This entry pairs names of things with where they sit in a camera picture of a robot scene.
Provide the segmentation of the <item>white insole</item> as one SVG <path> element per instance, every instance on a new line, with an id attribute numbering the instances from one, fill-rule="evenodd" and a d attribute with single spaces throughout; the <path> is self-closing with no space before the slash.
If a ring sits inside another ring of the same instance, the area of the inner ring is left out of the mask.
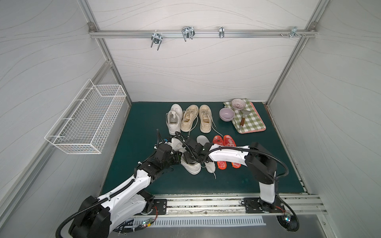
<path id="1" fill-rule="evenodd" d="M 197 143 L 200 143 L 201 145 L 205 145 L 206 143 L 209 143 L 209 139 L 204 136 L 204 135 L 199 135 L 197 138 L 196 138 L 196 141 Z M 215 175 L 215 163 L 214 162 L 205 162 L 205 168 L 207 169 L 207 171 L 211 174 L 214 174 L 214 177 L 216 178 L 216 175 Z"/>

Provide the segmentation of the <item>beige sneaker with red insole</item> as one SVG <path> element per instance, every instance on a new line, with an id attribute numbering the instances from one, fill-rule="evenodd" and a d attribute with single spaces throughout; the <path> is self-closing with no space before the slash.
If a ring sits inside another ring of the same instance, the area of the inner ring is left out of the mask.
<path id="1" fill-rule="evenodd" d="M 199 107 L 199 118 L 200 118 L 200 131 L 202 133 L 210 133 L 211 131 L 216 132 L 219 136 L 223 136 L 220 132 L 217 131 L 215 125 L 212 111 L 208 105 L 201 105 Z"/>

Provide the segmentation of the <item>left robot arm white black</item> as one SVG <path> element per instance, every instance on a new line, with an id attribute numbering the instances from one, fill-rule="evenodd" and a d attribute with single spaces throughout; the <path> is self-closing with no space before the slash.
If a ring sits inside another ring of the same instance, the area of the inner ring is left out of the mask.
<path id="1" fill-rule="evenodd" d="M 126 181 L 97 198 L 86 198 L 79 211 L 60 224 L 56 237 L 60 238 L 62 228 L 70 223 L 68 233 L 73 238 L 106 238 L 134 215 L 158 213 L 154 196 L 145 189 L 167 169 L 180 164 L 181 156 L 168 144 L 158 145 Z"/>

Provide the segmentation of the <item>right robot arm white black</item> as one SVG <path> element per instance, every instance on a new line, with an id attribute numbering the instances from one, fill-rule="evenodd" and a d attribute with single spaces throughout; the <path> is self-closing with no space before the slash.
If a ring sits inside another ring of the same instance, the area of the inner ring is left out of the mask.
<path id="1" fill-rule="evenodd" d="M 233 162 L 246 166 L 260 186 L 260 202 L 274 204 L 277 183 L 281 174 L 277 173 L 280 161 L 267 151 L 261 151 L 258 143 L 250 146 L 221 146 L 206 142 L 200 144 L 188 138 L 182 146 L 190 153 L 190 158 L 197 162 Z"/>

